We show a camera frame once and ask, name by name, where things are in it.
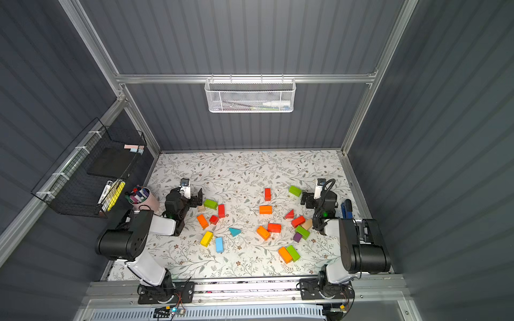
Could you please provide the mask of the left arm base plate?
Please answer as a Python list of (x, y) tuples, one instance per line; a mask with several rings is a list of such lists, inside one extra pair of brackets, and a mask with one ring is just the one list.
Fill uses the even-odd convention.
[(174, 304), (191, 303), (194, 296), (194, 282), (175, 282), (173, 286), (158, 287), (140, 284), (137, 289), (138, 304)]

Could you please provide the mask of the light blue block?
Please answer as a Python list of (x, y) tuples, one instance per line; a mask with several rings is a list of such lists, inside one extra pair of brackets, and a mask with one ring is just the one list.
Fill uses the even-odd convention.
[(224, 252), (224, 242), (222, 237), (216, 238), (215, 245), (217, 253), (221, 254)]

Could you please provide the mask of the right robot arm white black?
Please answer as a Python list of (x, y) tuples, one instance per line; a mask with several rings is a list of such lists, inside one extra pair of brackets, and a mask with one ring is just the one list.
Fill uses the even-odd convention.
[(350, 199), (339, 205), (333, 191), (316, 191), (303, 193), (301, 205), (315, 211), (314, 230), (339, 240), (340, 257), (322, 267), (318, 273), (318, 289), (347, 284), (363, 274), (390, 271), (392, 263), (378, 222), (356, 219)]

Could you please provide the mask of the red long block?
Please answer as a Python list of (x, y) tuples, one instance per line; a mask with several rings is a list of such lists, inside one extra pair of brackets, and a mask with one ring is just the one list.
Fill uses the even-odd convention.
[(225, 218), (226, 217), (226, 207), (224, 204), (220, 204), (218, 206), (218, 217)]

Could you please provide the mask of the teal triangle block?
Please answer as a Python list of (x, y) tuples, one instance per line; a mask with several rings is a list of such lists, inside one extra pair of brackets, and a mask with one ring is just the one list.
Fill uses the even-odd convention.
[(237, 235), (241, 234), (242, 231), (240, 229), (230, 227), (229, 232), (233, 237), (236, 237)]

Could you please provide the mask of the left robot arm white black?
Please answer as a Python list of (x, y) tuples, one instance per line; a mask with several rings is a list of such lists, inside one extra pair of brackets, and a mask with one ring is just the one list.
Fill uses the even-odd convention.
[(96, 252), (113, 261), (123, 262), (146, 287), (162, 287), (169, 271), (146, 250), (148, 237), (153, 235), (178, 237), (185, 227), (185, 217), (191, 208), (203, 205), (203, 189), (191, 194), (189, 186), (174, 188), (165, 198), (165, 212), (159, 215), (159, 200), (147, 188), (146, 200), (134, 209), (121, 212), (102, 234)]

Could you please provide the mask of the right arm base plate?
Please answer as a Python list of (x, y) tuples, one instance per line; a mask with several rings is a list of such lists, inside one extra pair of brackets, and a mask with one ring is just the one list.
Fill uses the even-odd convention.
[(351, 284), (330, 284), (318, 278), (301, 278), (296, 285), (303, 300), (353, 300)]

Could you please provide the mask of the red small block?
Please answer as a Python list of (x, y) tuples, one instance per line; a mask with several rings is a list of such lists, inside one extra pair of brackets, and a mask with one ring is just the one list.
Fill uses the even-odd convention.
[(213, 215), (213, 216), (211, 216), (211, 218), (210, 218), (210, 223), (211, 223), (212, 225), (217, 225), (217, 224), (218, 224), (218, 222), (219, 222), (219, 220), (220, 220), (220, 218), (219, 218), (217, 215)]

